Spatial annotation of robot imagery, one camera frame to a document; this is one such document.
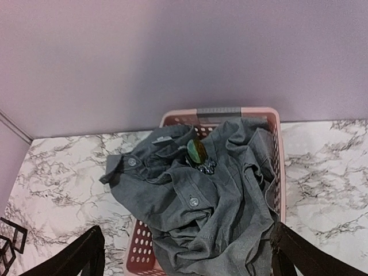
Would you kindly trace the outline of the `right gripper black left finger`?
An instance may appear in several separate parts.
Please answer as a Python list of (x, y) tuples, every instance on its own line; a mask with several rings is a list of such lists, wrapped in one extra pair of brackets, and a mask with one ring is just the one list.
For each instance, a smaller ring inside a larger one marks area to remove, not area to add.
[(52, 258), (23, 275), (103, 275), (105, 238), (97, 225), (88, 229)]

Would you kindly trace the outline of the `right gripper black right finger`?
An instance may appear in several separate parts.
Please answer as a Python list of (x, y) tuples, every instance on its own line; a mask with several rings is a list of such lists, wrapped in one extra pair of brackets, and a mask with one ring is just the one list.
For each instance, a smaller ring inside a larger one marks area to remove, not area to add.
[(326, 254), (282, 222), (277, 222), (270, 236), (274, 275), (361, 275), (366, 273)]

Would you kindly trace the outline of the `grey button-up shirt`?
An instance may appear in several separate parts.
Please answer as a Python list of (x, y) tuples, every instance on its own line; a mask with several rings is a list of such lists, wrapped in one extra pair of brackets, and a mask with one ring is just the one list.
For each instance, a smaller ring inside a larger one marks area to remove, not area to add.
[(110, 155), (101, 182), (153, 235), (168, 275), (270, 275), (273, 137), (262, 118), (235, 118), (202, 140), (212, 174), (190, 166), (190, 125), (154, 130)]

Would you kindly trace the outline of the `pink perforated plastic basket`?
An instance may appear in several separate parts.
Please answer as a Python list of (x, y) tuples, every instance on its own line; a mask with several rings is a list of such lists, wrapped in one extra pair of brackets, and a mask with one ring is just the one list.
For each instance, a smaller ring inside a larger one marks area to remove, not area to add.
[[(278, 213), (281, 222), (286, 222), (286, 177), (281, 122), (278, 112), (267, 107), (202, 108), (182, 109), (167, 112), (161, 119), (160, 127), (189, 124), (196, 127), (197, 136), (204, 138), (216, 126), (236, 117), (260, 117), (267, 120), (273, 135), (273, 169), (276, 174), (272, 208)], [(125, 275), (165, 275), (157, 262), (152, 236), (148, 227), (140, 220), (133, 221), (133, 234), (129, 238), (126, 252)]]

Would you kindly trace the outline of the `round green orange badge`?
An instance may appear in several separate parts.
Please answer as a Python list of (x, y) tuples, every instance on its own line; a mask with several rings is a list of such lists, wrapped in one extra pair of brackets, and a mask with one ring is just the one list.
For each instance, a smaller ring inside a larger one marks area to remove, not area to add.
[(195, 164), (204, 164), (208, 158), (205, 146), (199, 138), (191, 139), (187, 143), (187, 153)]

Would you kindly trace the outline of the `black frame display box pair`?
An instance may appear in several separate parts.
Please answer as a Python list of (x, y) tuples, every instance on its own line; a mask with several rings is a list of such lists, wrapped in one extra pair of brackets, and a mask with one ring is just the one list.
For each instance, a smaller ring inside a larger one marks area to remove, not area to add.
[(28, 230), (1, 217), (1, 275), (6, 275), (17, 255), (23, 254)]

